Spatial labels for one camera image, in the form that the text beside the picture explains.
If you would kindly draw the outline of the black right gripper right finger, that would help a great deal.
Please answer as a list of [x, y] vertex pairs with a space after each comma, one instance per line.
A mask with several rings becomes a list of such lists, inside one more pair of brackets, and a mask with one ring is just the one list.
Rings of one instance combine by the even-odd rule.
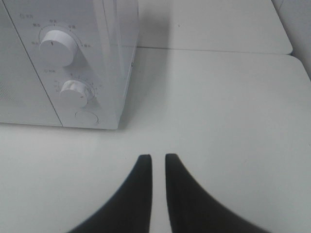
[[221, 205], [192, 177], [177, 154], [165, 156], [166, 199], [173, 233], [266, 233]]

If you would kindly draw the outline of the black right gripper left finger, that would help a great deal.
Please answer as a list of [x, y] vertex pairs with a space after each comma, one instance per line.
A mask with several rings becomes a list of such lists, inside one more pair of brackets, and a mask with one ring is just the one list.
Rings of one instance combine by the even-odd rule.
[[152, 159], [140, 155], [116, 193], [72, 233], [148, 233], [153, 197]]

